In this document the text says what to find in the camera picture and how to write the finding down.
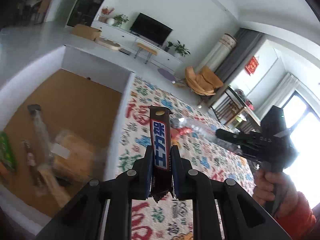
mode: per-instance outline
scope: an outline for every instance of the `candy bar wrapper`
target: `candy bar wrapper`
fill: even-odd
[[[8,136],[3,131],[0,131],[0,161],[9,171],[16,170],[17,161],[11,150]]]
[[[172,194],[170,114],[167,107],[150,106],[150,136],[153,149],[151,195],[158,202],[168,192]]]

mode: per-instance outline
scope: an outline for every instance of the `orange sleeve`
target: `orange sleeve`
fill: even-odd
[[[276,221],[291,236],[292,240],[301,239],[316,224],[316,218],[302,192],[298,192],[298,204],[294,210],[285,217],[277,218]]]

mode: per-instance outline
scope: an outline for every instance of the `green package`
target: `green package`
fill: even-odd
[[[8,136],[4,131],[0,132],[0,160],[7,169],[11,171],[16,170],[16,158],[12,153]]]

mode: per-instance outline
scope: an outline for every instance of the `window frame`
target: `window frame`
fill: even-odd
[[[313,110],[313,108],[310,106],[310,104],[303,98],[302,95],[300,95],[300,93],[295,90],[292,95],[289,97],[289,99],[284,103],[284,105],[281,107],[281,109],[283,109],[288,103],[289,101],[293,98],[293,96],[297,96],[299,97],[302,102],[304,102],[307,106],[307,108],[305,109],[305,111],[303,112],[302,116],[297,120],[297,122],[295,122],[294,125],[292,125],[291,127],[289,127],[289,129],[291,130],[291,132],[293,132],[295,130],[295,128],[298,126],[298,124],[306,117],[307,114],[312,113],[319,121],[320,118],[318,116],[318,114]]]

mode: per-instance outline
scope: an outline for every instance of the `white vase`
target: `white vase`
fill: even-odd
[[[179,59],[179,60],[182,58],[181,54],[178,53],[178,52],[175,52],[175,53],[173,54],[173,56],[174,56],[176,59]]]
[[[109,18],[107,21],[106,21],[106,23],[107,24],[109,24],[109,25],[113,25],[113,24],[115,24],[115,19],[113,19],[113,18]]]

